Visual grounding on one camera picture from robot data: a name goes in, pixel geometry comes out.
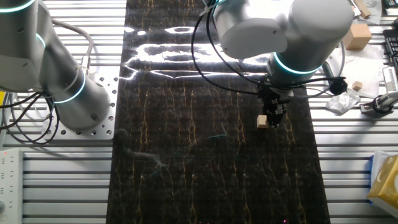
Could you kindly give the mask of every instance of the metal workbench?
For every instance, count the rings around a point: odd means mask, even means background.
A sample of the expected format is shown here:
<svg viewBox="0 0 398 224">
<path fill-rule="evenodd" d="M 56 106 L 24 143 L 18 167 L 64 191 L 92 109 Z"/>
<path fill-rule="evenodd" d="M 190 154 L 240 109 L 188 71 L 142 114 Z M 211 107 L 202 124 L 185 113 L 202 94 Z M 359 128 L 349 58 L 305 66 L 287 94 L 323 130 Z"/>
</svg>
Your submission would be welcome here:
<svg viewBox="0 0 398 224">
<path fill-rule="evenodd" d="M 46 4 L 54 18 L 81 27 L 93 36 L 96 51 L 92 55 L 91 71 L 105 78 L 119 74 L 125 1 L 46 1 Z M 389 24 L 398 16 L 398 9 L 390 9 L 388 14 L 380 26 L 370 27 L 371 44 L 384 43 L 382 31 L 391 28 Z M 87 46 L 84 37 L 61 27 L 56 27 L 56 31 L 80 61 Z M 321 83 L 314 87 L 321 89 Z M 385 91 L 380 86 L 380 94 Z M 316 91 L 308 91 L 309 95 L 314 93 Z M 397 223 L 398 220 L 386 212 L 370 206 L 366 195 L 370 183 L 369 156 L 375 150 L 398 153 L 398 112 L 370 119 L 361 115 L 356 106 L 337 116 L 325 110 L 329 99 L 328 95 L 310 99 L 310 106 L 331 222 Z M 38 107 L 45 110 L 45 102 L 40 101 Z M 24 119 L 21 125 L 33 136 L 41 134 L 41 123 Z M 2 149 L 14 147 L 25 150 L 25 224 L 105 223 L 111 141 L 65 141 L 32 148 L 7 134 Z"/>
</svg>

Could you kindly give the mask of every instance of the plastic bag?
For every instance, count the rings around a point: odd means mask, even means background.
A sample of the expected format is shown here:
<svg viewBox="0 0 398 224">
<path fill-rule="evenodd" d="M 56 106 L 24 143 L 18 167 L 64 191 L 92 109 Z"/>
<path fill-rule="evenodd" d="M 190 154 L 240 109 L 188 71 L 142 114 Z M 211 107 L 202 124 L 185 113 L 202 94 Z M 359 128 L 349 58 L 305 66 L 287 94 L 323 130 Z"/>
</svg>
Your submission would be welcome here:
<svg viewBox="0 0 398 224">
<path fill-rule="evenodd" d="M 347 91 L 332 97 L 331 100 L 326 103 L 326 108 L 334 113 L 343 114 L 360 101 L 361 98 L 357 94 Z"/>
</svg>

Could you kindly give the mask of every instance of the black cable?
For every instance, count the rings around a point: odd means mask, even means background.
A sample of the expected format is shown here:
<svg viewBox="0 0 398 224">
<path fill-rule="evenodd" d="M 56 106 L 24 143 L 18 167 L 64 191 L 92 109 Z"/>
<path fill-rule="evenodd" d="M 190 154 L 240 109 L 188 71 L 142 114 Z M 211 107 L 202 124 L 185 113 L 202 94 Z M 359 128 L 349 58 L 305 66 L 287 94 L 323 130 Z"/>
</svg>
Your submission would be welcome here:
<svg viewBox="0 0 398 224">
<path fill-rule="evenodd" d="M 6 103 L 6 99 L 7 99 L 7 97 L 4 97 L 3 104 Z M 19 141 L 19 142 L 22 142 L 22 143 L 30 142 L 30 143 L 32 143 L 32 144 L 42 144 L 42 145 L 47 144 L 47 143 L 49 143 L 50 141 L 52 141 L 52 140 L 54 139 L 55 135 L 57 134 L 58 126 L 59 126 L 59 122 L 60 122 L 60 120 L 59 120 L 59 113 L 58 113 L 58 109 L 57 109 L 56 106 L 54 106 L 54 110 L 55 110 L 55 113 L 57 114 L 57 125 L 55 126 L 55 131 L 54 131 L 52 137 L 51 137 L 49 140 L 45 141 L 45 142 L 36 142 L 35 140 L 32 140 L 32 141 L 25 141 L 25 140 L 19 139 L 16 135 L 14 135 L 14 134 L 10 131 L 9 128 L 6 128 L 6 130 L 7 130 L 7 132 L 8 132 L 15 140 L 17 140 L 17 141 Z M 6 115 L 5 115 L 4 109 L 2 109 L 2 122 L 1 122 L 1 123 L 4 124 L 5 126 L 7 126 L 7 123 L 6 123 Z M 22 135 L 24 135 L 24 136 L 27 138 L 27 136 L 23 133 L 22 130 L 19 129 L 19 131 L 21 132 Z M 45 132 L 42 136 L 45 136 L 45 135 L 48 133 L 48 131 L 49 131 L 49 128 L 47 128 L 46 132 Z"/>
<path fill-rule="evenodd" d="M 222 56 L 221 54 L 217 51 L 215 44 L 213 42 L 213 39 L 211 38 L 211 32 L 210 32 L 210 17 L 212 15 L 211 11 L 213 9 L 210 10 L 210 12 L 207 15 L 207 22 L 206 22 L 206 31 L 207 31 L 207 36 L 208 39 L 210 41 L 211 46 L 213 47 L 214 51 L 216 52 L 217 56 L 224 62 L 224 64 L 231 69 L 234 73 L 237 73 L 240 77 L 244 78 L 245 80 L 254 83 L 256 85 L 264 85 L 264 86 L 268 86 L 268 87 L 273 87 L 273 88 L 297 88 L 297 86 L 299 85 L 303 85 L 306 83 L 311 83 L 311 82 L 317 82 L 317 81 L 334 81 L 334 82 L 338 82 L 341 79 L 344 79 L 344 77 L 333 77 L 333 78 L 318 78 L 318 79 L 313 79 L 313 80 L 307 80 L 305 82 L 298 82 L 298 83 L 291 83 L 291 84 L 287 84 L 287 85 L 275 85 L 275 84 L 265 84 L 265 83 L 259 83 L 256 80 L 253 80 L 249 77 L 244 76 L 242 73 L 238 72 L 236 69 L 234 69 Z"/>
<path fill-rule="evenodd" d="M 30 99 L 34 98 L 35 96 L 37 96 L 37 95 L 39 95 L 39 94 L 40 94 L 40 93 L 35 93 L 35 94 L 33 94 L 32 96 L 29 96 L 29 97 L 27 97 L 26 99 L 21 100 L 20 102 L 17 102 L 17 103 L 13 103 L 13 104 L 11 104 L 11 105 L 2 105 L 2 106 L 0 106 L 0 109 L 12 108 L 13 106 L 21 105 L 21 104 L 23 104 L 23 103 L 26 103 L 27 101 L 29 101 Z"/>
<path fill-rule="evenodd" d="M 193 33 L 192 33 L 192 41 L 191 41 L 191 54 L 192 54 L 192 60 L 193 60 L 193 64 L 194 64 L 196 70 L 198 70 L 198 73 L 199 73 L 207 82 L 209 82 L 210 84 L 212 84 L 212 85 L 214 85 L 214 86 L 216 86 L 216 87 L 218 87 L 218 88 L 221 88 L 221 89 L 223 89 L 223 90 L 228 90 L 228 91 L 232 91 L 232 92 L 236 92 L 236 93 L 245 93 L 245 94 L 250 94 L 250 95 L 258 95 L 258 94 L 255 93 L 255 92 L 240 91 L 240 90 L 234 90 L 234 89 L 230 89 L 230 88 L 227 88 L 227 87 L 223 87 L 223 86 L 221 86 L 221 85 L 219 85 L 219 84 L 217 84 L 217 83 L 211 81 L 210 79 L 208 79 L 208 78 L 201 72 L 201 70 L 200 70 L 200 68 L 199 68 L 199 66 L 198 66 L 198 64 L 197 64 L 197 62 L 196 62 L 196 60 L 195 60 L 195 49 L 194 49 L 194 44 L 195 44 L 195 36 L 196 36 L 196 33 L 197 33 L 197 30 L 198 30 L 199 24 L 200 24 L 200 22 L 201 22 L 202 19 L 203 19 L 203 16 L 200 16 L 199 19 L 198 19 L 198 21 L 197 21 L 197 23 L 195 24 L 195 28 L 193 29 Z"/>
<path fill-rule="evenodd" d="M 259 83 L 258 81 L 252 80 L 249 77 L 244 76 L 242 73 L 238 72 L 236 69 L 234 69 L 218 52 L 218 50 L 216 49 L 216 45 L 213 42 L 213 39 L 211 38 L 211 33 L 210 33 L 210 17 L 212 15 L 212 11 L 213 9 L 210 9 L 210 11 L 207 14 L 207 20 L 206 20 L 206 32 L 207 32 L 207 37 L 210 41 L 211 46 L 213 47 L 214 51 L 216 52 L 216 54 L 218 55 L 218 57 L 224 62 L 224 64 L 231 69 L 234 73 L 238 74 L 240 77 L 244 78 L 245 80 L 256 84 L 256 85 L 265 85 L 263 83 Z"/>
<path fill-rule="evenodd" d="M 29 108 L 31 108 L 32 105 L 33 105 L 42 95 L 43 95 L 43 93 L 39 93 L 39 95 L 38 95 L 36 98 L 34 98 L 34 100 L 32 100 L 32 102 L 29 103 L 29 105 L 27 106 L 27 108 L 22 112 L 22 114 L 18 117 L 18 119 L 16 119 L 13 123 L 11 123 L 11 124 L 9 124 L 9 125 L 7 125 L 6 123 L 4 123 L 4 126 L 3 126 L 3 127 L 0 127 L 0 130 L 4 130 L 4 129 L 11 128 L 11 127 L 15 126 L 15 124 L 18 123 L 18 122 L 22 119 L 22 117 L 27 113 L 27 111 L 29 110 Z"/>
<path fill-rule="evenodd" d="M 316 89 L 316 88 L 309 88 L 309 87 L 305 87 L 305 88 L 308 89 L 308 90 L 316 90 L 316 91 L 322 92 L 322 90 L 319 90 L 319 89 Z M 326 93 L 326 92 L 324 92 L 324 94 L 327 94 L 329 96 L 334 96 L 334 95 L 332 95 L 330 93 Z"/>
<path fill-rule="evenodd" d="M 299 85 L 304 85 L 307 83 L 311 83 L 311 82 L 318 82 L 318 81 L 334 81 L 334 82 L 340 82 L 342 80 L 344 80 L 346 77 L 334 77 L 334 78 L 314 78 L 311 80 L 307 80 L 307 81 L 302 81 L 302 82 L 297 82 L 294 84 L 286 84 L 286 85 L 277 85 L 277 87 L 290 87 L 290 88 L 297 88 L 297 86 Z"/>
<path fill-rule="evenodd" d="M 51 111 L 53 105 L 51 105 L 51 102 L 50 102 L 49 100 L 46 99 L 46 101 L 47 101 L 47 104 L 48 104 L 48 106 L 49 106 L 49 110 Z M 15 117 L 16 117 L 16 116 L 15 116 L 14 108 L 11 108 L 11 115 L 12 115 L 12 118 L 15 120 Z M 26 134 L 23 132 L 23 130 L 21 129 L 21 127 L 20 127 L 18 124 L 16 124 L 15 126 L 17 127 L 17 129 L 19 130 L 19 132 L 27 139 L 27 140 L 22 140 L 22 139 L 20 139 L 19 141 L 20 141 L 20 142 L 38 143 L 37 141 L 38 141 L 38 140 L 41 140 L 42 138 L 44 138 L 44 137 L 47 135 L 47 133 L 48 133 L 48 131 L 50 130 L 50 128 L 51 128 L 52 119 L 53 119 L 52 114 L 50 115 L 49 118 L 50 118 L 50 120 L 49 120 L 49 126 L 48 126 L 48 128 L 45 130 L 45 132 L 44 132 L 40 137 L 38 137 L 38 138 L 35 139 L 35 140 L 33 140 L 33 139 L 31 139 L 30 137 L 28 137 L 28 135 L 26 135 Z"/>
</svg>

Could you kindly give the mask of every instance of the yellow box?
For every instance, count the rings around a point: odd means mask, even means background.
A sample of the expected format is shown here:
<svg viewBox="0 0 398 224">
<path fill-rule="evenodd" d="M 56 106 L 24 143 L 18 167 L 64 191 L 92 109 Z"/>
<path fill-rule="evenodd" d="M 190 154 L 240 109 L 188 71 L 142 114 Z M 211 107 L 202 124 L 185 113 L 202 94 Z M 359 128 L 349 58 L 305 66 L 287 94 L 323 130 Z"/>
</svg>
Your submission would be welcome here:
<svg viewBox="0 0 398 224">
<path fill-rule="evenodd" d="M 398 155 L 387 157 L 368 199 L 398 218 Z"/>
<path fill-rule="evenodd" d="M 0 105 L 2 105 L 2 101 L 4 100 L 4 95 L 5 94 L 6 94 L 5 92 L 1 92 L 0 91 Z"/>
</svg>

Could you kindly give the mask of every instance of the cable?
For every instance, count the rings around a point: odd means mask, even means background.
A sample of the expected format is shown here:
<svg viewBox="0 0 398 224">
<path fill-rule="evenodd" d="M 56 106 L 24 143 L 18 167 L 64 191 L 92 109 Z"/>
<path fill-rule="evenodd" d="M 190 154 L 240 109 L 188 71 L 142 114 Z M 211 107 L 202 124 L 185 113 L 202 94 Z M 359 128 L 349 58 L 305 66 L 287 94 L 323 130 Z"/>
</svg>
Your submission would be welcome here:
<svg viewBox="0 0 398 224">
<path fill-rule="evenodd" d="M 16 100 L 17 102 L 19 102 L 19 96 L 18 96 L 18 94 L 15 93 L 14 96 L 15 96 L 15 100 Z M 44 117 L 43 117 L 43 116 L 39 113 L 39 111 L 37 110 L 36 105 L 33 105 L 33 107 L 34 107 L 34 109 L 35 109 L 35 112 L 36 112 L 37 116 L 41 117 L 41 119 L 33 118 L 33 117 L 31 117 L 31 116 L 29 115 L 29 113 L 26 113 L 25 115 L 26 115 L 28 118 L 30 118 L 30 119 L 32 119 L 32 120 L 34 120 L 34 121 L 36 121 L 36 122 L 43 122 L 43 121 L 46 121 L 46 120 L 50 117 L 50 115 L 52 114 L 52 110 L 51 110 L 51 112 L 50 112 L 47 116 L 44 116 Z M 24 110 L 25 110 L 25 108 L 24 108 L 22 105 L 19 105 L 19 108 L 21 109 L 21 111 L 24 111 Z"/>
<path fill-rule="evenodd" d="M 20 102 L 18 102 L 18 103 L 14 103 L 14 104 L 11 104 L 11 105 L 2 105 L 2 106 L 0 106 L 0 109 L 11 108 L 11 107 L 13 107 L 13 106 L 21 105 L 21 104 L 23 104 L 23 103 L 26 103 L 27 101 L 29 101 L 30 99 L 34 98 L 34 97 L 37 96 L 37 95 L 40 95 L 40 96 L 41 96 L 42 93 L 35 93 L 35 94 L 33 94 L 32 96 L 27 97 L 26 99 L 24 99 L 24 100 L 22 100 L 22 101 L 20 101 Z"/>
<path fill-rule="evenodd" d="M 340 81 L 340 80 L 344 80 L 345 77 L 334 77 L 334 78 L 314 78 L 311 80 L 307 80 L 307 81 L 303 81 L 303 82 L 297 82 L 294 83 L 294 85 L 292 84 L 287 84 L 287 85 L 277 85 L 277 87 L 291 87 L 291 88 L 296 88 L 299 85 L 303 85 L 303 84 L 307 84 L 307 83 L 311 83 L 311 82 L 318 82 L 318 81 Z"/>
<path fill-rule="evenodd" d="M 305 87 L 305 88 L 308 89 L 308 90 L 316 90 L 316 91 L 322 92 L 322 90 L 319 90 L 319 89 L 316 89 L 316 88 L 310 88 L 310 87 Z M 329 95 L 329 96 L 334 96 L 334 95 L 332 95 L 332 94 L 330 94 L 330 93 L 327 93 L 327 92 L 324 92 L 324 93 L 326 93 L 326 94 Z"/>
<path fill-rule="evenodd" d="M 10 98 L 9 98 L 9 93 L 7 93 L 6 96 L 4 97 L 3 103 L 6 103 L 6 100 L 10 100 Z M 39 138 L 37 138 L 37 139 L 35 139 L 35 140 L 32 140 L 31 138 L 29 138 L 29 137 L 23 132 L 23 130 L 21 129 L 21 127 L 19 127 L 18 124 L 16 124 L 18 130 L 21 132 L 21 134 L 22 134 L 26 139 L 28 139 L 27 141 L 26 141 L 26 140 L 19 139 L 16 135 L 14 135 L 14 134 L 10 131 L 9 128 L 6 128 L 6 130 L 7 130 L 7 132 L 8 132 L 15 140 L 17 140 L 17 141 L 19 141 L 19 142 L 22 142 L 22 143 L 29 142 L 29 143 L 32 143 L 32 144 L 42 144 L 42 145 L 47 144 L 47 143 L 49 143 L 50 141 L 52 141 L 52 140 L 54 139 L 55 135 L 57 134 L 58 126 L 59 126 L 59 122 L 60 122 L 60 120 L 59 120 L 58 109 L 54 106 L 51 110 L 55 110 L 55 112 L 56 112 L 56 114 L 57 114 L 57 124 L 56 124 L 56 126 L 55 126 L 55 131 L 54 131 L 52 137 L 51 137 L 49 140 L 45 141 L 45 142 L 37 142 L 37 141 L 40 140 L 40 139 L 42 139 L 42 138 L 48 133 L 49 129 L 51 128 L 52 120 L 49 121 L 49 126 L 48 126 L 48 128 L 46 129 L 46 131 L 43 133 L 43 135 L 41 135 Z M 4 124 L 5 126 L 7 126 L 7 123 L 6 123 L 6 115 L 5 115 L 4 109 L 3 109 L 3 112 L 2 112 L 2 124 Z"/>
<path fill-rule="evenodd" d="M 211 44 L 211 46 L 213 47 L 213 49 L 214 49 L 214 51 L 216 52 L 216 54 L 218 55 L 218 57 L 224 62 L 224 64 L 225 64 L 229 69 L 231 69 L 234 73 L 237 73 L 240 77 L 244 78 L 245 80 L 247 80 L 247 81 L 249 81 L 249 82 L 251 82 L 251 83 L 253 83 L 253 84 L 256 84 L 256 85 L 264 85 L 264 84 L 262 84 L 262 83 L 259 83 L 259 82 L 255 81 L 255 80 L 252 80 L 251 78 L 246 77 L 246 76 L 243 75 L 242 73 L 238 72 L 238 71 L 237 71 L 236 69 L 234 69 L 234 68 L 221 56 L 221 54 L 217 51 L 216 45 L 214 44 L 213 39 L 211 38 L 211 33 L 210 33 L 210 17 L 211 17 L 211 15 L 212 15 L 212 13 L 211 13 L 212 11 L 213 11 L 213 9 L 210 9 L 209 13 L 207 14 L 206 31 L 207 31 L 207 37 L 208 37 L 208 39 L 209 39 L 209 41 L 210 41 L 210 44 Z"/>
<path fill-rule="evenodd" d="M 337 77 L 340 77 L 341 74 L 343 73 L 344 64 L 346 63 L 346 50 L 343 41 L 340 41 L 340 47 L 341 47 L 341 66 L 340 70 L 337 73 Z"/>
<path fill-rule="evenodd" d="M 12 118 L 13 118 L 13 120 L 15 120 L 16 119 L 16 116 L 15 116 L 15 111 L 14 111 L 14 108 L 11 108 L 11 115 L 12 115 Z M 27 140 L 21 140 L 21 139 L 19 139 L 19 141 L 20 142 L 30 142 L 30 143 L 37 143 L 37 141 L 38 140 L 40 140 L 40 139 L 42 139 L 42 138 L 44 138 L 44 136 L 48 133 L 48 131 L 50 130 L 50 128 L 51 128 L 51 124 L 52 124 L 52 116 L 51 116 L 51 119 L 50 119 L 50 121 L 49 121 L 49 126 L 48 126 L 48 128 L 45 130 L 45 132 L 40 136 L 40 137 L 38 137 L 37 139 L 35 139 L 35 140 L 32 140 L 30 137 L 28 137 L 24 132 L 23 132 L 23 130 L 21 129 L 21 127 L 18 125 L 18 124 L 16 124 L 15 126 L 17 127 L 17 129 L 19 130 L 19 132 L 27 139 Z"/>
<path fill-rule="evenodd" d="M 247 81 L 249 81 L 249 82 L 251 82 L 251 83 L 254 83 L 254 84 L 256 84 L 256 85 L 263 85 L 263 86 L 268 86 L 268 87 L 273 87 L 273 88 L 283 88 L 283 87 L 285 87 L 285 88 L 295 88 L 296 86 L 299 86 L 299 85 L 303 85 L 303 84 L 306 84 L 306 83 L 311 83 L 311 82 L 317 82 L 317 81 L 337 81 L 337 80 L 341 80 L 342 78 L 340 78 L 340 77 L 333 77 L 333 78 L 318 78 L 318 79 L 312 79 L 312 80 L 307 80 L 307 81 L 305 81 L 305 82 L 298 82 L 298 83 L 293 83 L 293 84 L 286 84 L 286 85 L 275 85 L 275 84 L 265 84 L 265 83 L 259 83 L 258 81 L 255 81 L 255 80 L 253 80 L 253 79 L 251 79 L 251 78 L 249 78 L 249 77 L 246 77 L 245 75 L 243 75 L 242 73 L 240 73 L 240 72 L 238 72 L 236 69 L 234 69 L 222 56 L 221 56 L 221 54 L 217 51 L 217 49 L 216 49 L 216 47 L 215 47 L 215 44 L 214 44 L 214 42 L 213 42 L 213 39 L 211 38 L 211 34 L 210 34 L 210 27 L 209 27 L 209 24 L 210 24 L 210 16 L 211 16 L 211 10 L 210 10 L 210 12 L 208 13 L 208 16 L 207 16 L 207 22 L 206 22 L 206 31 L 207 31 L 207 36 L 208 36 L 208 38 L 209 38 L 209 41 L 210 41 L 210 44 L 212 45 L 212 47 L 213 47 L 213 49 L 214 49 L 214 51 L 216 52 L 216 54 L 219 56 L 219 58 L 224 62 L 224 64 L 229 68 L 229 69 L 231 69 L 234 73 L 237 73 L 240 77 L 242 77 L 242 78 L 244 78 L 245 80 L 247 80 Z"/>
<path fill-rule="evenodd" d="M 85 56 L 90 56 L 91 51 L 93 51 L 93 48 L 94 48 L 94 40 L 91 37 L 91 35 L 89 35 L 89 33 L 87 33 L 86 31 L 82 30 L 79 27 L 76 27 L 76 26 L 67 24 L 65 22 L 61 22 L 61 21 L 55 20 L 55 19 L 52 19 L 52 23 L 55 24 L 55 25 L 58 25 L 58 26 L 62 26 L 64 28 L 66 28 L 66 29 L 70 29 L 72 31 L 75 31 L 76 33 L 81 34 L 84 37 L 86 37 L 86 39 L 88 40 L 88 49 L 87 49 L 87 52 L 86 52 Z"/>
<path fill-rule="evenodd" d="M 193 64 L 194 64 L 196 70 L 198 70 L 199 74 L 200 74 L 207 82 L 209 82 L 210 84 L 212 84 L 212 85 L 214 85 L 214 86 L 217 86 L 218 88 L 221 88 L 221 89 L 223 89 L 223 90 L 233 91 L 233 92 L 236 92 L 236 93 L 245 93 L 245 94 L 250 94 L 250 95 L 258 95 L 258 94 L 255 93 L 255 92 L 240 91 L 240 90 L 234 90 L 234 89 L 230 89 L 230 88 L 227 88 L 227 87 L 223 87 L 223 86 L 221 86 L 221 85 L 219 85 L 219 84 L 217 84 L 217 83 L 211 81 L 210 79 L 208 79 L 208 78 L 201 72 L 201 70 L 200 70 L 200 68 L 199 68 L 199 66 L 198 66 L 198 64 L 197 64 L 197 62 L 196 62 L 196 59 L 195 59 L 194 44 L 195 44 L 195 36 L 196 36 L 196 33 L 197 33 L 197 30 L 198 30 L 199 24 L 200 24 L 200 22 L 201 22 L 202 19 L 203 19 L 203 16 L 200 16 L 199 19 L 198 19 L 198 21 L 197 21 L 197 23 L 195 24 L 195 28 L 193 29 L 192 40 L 191 40 L 191 54 L 192 54 Z"/>
<path fill-rule="evenodd" d="M 27 111 L 29 110 L 30 107 L 32 107 L 32 105 L 43 95 L 43 93 L 40 93 L 36 98 L 34 98 L 34 100 L 32 100 L 32 102 L 29 103 L 29 105 L 27 106 L 27 108 L 22 112 L 22 114 L 18 117 L 18 119 L 16 119 L 13 123 L 9 124 L 9 125 L 5 125 L 3 127 L 0 127 L 0 130 L 4 130 L 7 128 L 11 128 L 13 126 L 15 126 L 15 124 L 17 124 L 22 117 L 27 113 Z"/>
</svg>

